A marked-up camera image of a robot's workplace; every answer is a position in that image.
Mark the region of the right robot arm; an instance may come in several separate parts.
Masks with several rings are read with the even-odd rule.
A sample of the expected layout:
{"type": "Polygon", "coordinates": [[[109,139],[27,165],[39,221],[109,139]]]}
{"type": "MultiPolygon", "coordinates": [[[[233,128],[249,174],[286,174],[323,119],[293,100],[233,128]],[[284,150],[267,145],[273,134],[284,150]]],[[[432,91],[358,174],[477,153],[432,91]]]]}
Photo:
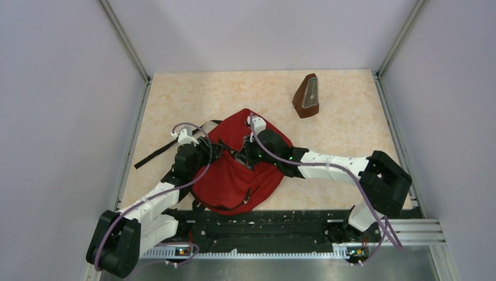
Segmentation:
{"type": "Polygon", "coordinates": [[[246,130],[233,137],[233,157],[255,172],[263,183],[283,177],[325,179],[354,185],[362,201],[353,206],[343,225],[350,241],[359,241],[373,223],[400,215],[412,177],[387,153],[344,157],[292,145],[281,133],[246,130]]]}

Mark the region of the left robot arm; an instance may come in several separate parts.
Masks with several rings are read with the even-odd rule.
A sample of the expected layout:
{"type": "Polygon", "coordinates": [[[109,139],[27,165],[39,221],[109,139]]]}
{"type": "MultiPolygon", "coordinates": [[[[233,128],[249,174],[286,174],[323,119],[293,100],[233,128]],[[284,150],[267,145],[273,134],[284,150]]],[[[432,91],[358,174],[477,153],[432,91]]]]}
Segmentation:
{"type": "Polygon", "coordinates": [[[186,224],[164,211],[182,200],[185,189],[205,175],[223,150],[223,145],[210,143],[204,137],[197,144],[180,145],[172,168],[152,191],[133,205],[101,214],[87,250],[87,262],[97,271],[124,278],[131,274],[139,258],[160,242],[168,238],[174,242],[184,240],[186,224]]]}

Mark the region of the red backpack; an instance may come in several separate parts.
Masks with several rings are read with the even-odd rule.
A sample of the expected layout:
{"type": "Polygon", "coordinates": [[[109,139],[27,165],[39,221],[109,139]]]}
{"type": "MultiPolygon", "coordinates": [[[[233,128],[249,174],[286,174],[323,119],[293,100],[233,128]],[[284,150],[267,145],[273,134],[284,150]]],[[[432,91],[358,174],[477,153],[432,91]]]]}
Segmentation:
{"type": "MultiPolygon", "coordinates": [[[[215,121],[215,126],[210,132],[205,132],[202,126],[197,127],[186,123],[181,123],[173,129],[173,132],[178,132],[186,126],[193,131],[197,140],[204,137],[212,143],[222,142],[225,145],[222,156],[192,187],[185,189],[185,196],[192,195],[198,204],[215,213],[236,215],[252,211],[274,193],[281,182],[269,180],[263,183],[260,178],[256,177],[255,172],[237,162],[232,156],[235,150],[233,137],[250,130],[247,126],[247,117],[253,115],[257,116],[254,111],[243,109],[226,119],[215,121]]],[[[265,121],[266,129],[283,134],[269,121],[265,121]]]]}

